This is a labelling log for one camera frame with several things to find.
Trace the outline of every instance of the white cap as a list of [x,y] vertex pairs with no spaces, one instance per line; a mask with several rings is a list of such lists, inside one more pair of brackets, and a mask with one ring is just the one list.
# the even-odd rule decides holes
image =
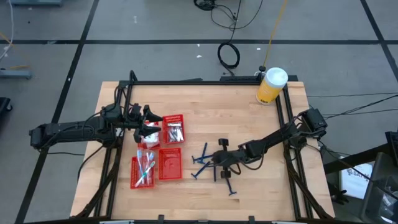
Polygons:
[[267,84],[273,88],[283,88],[287,83],[287,73],[281,68],[270,68],[266,73]]

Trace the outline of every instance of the wooden table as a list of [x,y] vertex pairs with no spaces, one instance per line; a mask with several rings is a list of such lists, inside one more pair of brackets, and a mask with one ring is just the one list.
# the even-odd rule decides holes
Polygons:
[[[113,102],[117,82],[104,82],[99,93],[96,112]],[[308,101],[302,82],[289,82],[289,95],[294,114],[308,109]],[[138,85],[133,86],[131,102],[150,105],[158,115],[183,114],[186,141],[165,147],[181,147],[183,179],[171,181],[155,180],[154,189],[131,190],[131,157],[136,155],[133,132],[124,137],[121,165],[114,199],[112,219],[156,220],[159,214],[166,220],[294,220],[288,174],[282,155],[282,144],[268,150],[259,170],[252,171],[241,166],[242,174],[232,174],[231,185],[238,193],[228,196],[224,179],[213,182],[213,169],[203,171],[198,180],[190,174],[196,173],[200,164],[192,164],[191,156],[201,155],[204,143],[207,153],[222,149],[219,138],[229,139],[229,150],[252,139],[261,139],[279,129],[275,103],[260,105],[255,97],[258,86],[214,86],[214,85]],[[318,146],[309,139],[308,143]],[[89,142],[88,157],[100,146]],[[71,215],[76,215],[89,202],[100,182],[105,150],[87,162],[77,185]],[[320,205],[334,216],[320,153],[311,147],[302,149],[303,164],[308,189]],[[301,191],[298,189],[302,216],[305,210]],[[104,194],[103,208],[108,193]]]

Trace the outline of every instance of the red plastic basket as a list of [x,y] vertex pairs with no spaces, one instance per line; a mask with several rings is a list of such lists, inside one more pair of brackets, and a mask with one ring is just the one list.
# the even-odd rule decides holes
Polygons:
[[146,143],[138,143],[137,148],[138,149],[160,149],[160,141],[161,140],[159,140],[159,144],[153,146],[152,148],[148,148]]
[[145,189],[145,188],[153,188],[155,185],[155,174],[154,174],[155,167],[152,167],[150,169],[150,179],[151,184],[146,184],[145,185],[138,185],[136,187],[136,183],[139,180],[139,165],[137,161],[137,157],[134,156],[131,158],[131,178],[130,178],[130,189]]
[[[182,127],[182,137],[183,141],[179,142],[170,142],[169,135],[167,134],[167,124],[168,123],[173,123],[173,122],[179,122],[181,121],[181,127]],[[181,143],[185,141],[185,128],[184,128],[184,119],[182,114],[176,114],[176,115],[168,115],[163,117],[163,122],[162,122],[162,130],[163,130],[163,142],[165,144],[175,144],[175,143]]]
[[159,150],[159,180],[182,179],[181,149]]

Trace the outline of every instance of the label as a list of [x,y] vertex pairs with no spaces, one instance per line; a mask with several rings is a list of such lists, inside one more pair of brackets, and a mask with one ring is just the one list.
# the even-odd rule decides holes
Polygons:
[[273,88],[266,82],[266,77],[261,82],[260,88],[257,91],[257,101],[262,104],[269,104],[277,98],[282,88]]

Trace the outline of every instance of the gray floor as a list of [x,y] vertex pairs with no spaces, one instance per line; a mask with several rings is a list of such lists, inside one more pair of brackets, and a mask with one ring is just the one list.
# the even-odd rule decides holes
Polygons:
[[[62,7],[14,8],[18,40],[78,40],[92,0],[65,0]],[[367,0],[386,40],[398,39],[398,1]],[[243,1],[239,24],[245,24],[260,0]],[[218,0],[233,11],[238,1]],[[282,1],[264,0],[253,23],[237,30],[235,39],[268,39]],[[222,12],[215,19],[229,25]],[[0,2],[0,32],[10,35],[9,8]],[[231,32],[210,20],[210,13],[184,0],[100,0],[88,33],[91,40],[228,39]],[[289,1],[276,39],[376,40],[360,1]],[[262,63],[265,44],[236,45],[241,53],[237,75],[252,75]],[[31,80],[0,80],[0,96],[12,99],[14,110],[0,134],[0,217],[14,222],[38,153],[29,146],[28,130],[51,121],[77,45],[17,45],[0,64],[30,64]],[[94,112],[101,82],[127,79],[133,69],[139,80],[218,80],[225,69],[216,56],[218,44],[85,45],[60,122],[83,120]],[[388,46],[398,58],[398,45]],[[226,62],[228,49],[223,49]],[[377,93],[398,90],[398,82],[380,45],[273,45],[268,67],[282,67],[305,82],[308,95]],[[322,113],[339,113],[384,98],[309,98]],[[368,111],[397,108],[392,99]],[[384,132],[398,128],[398,112],[340,116],[328,120],[328,147],[356,153],[385,143]],[[52,151],[84,152],[86,144],[59,144]],[[49,156],[26,217],[27,222],[68,218],[82,158]],[[355,213],[336,207],[336,213]]]

